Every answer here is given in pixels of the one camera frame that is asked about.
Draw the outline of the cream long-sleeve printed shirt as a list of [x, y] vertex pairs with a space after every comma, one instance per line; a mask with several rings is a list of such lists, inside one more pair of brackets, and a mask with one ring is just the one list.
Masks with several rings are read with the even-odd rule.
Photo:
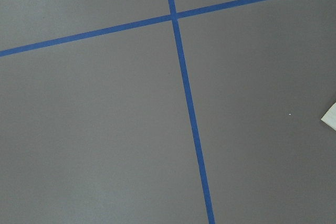
[[321, 121], [336, 130], [336, 103], [334, 103], [328, 111], [323, 115]]

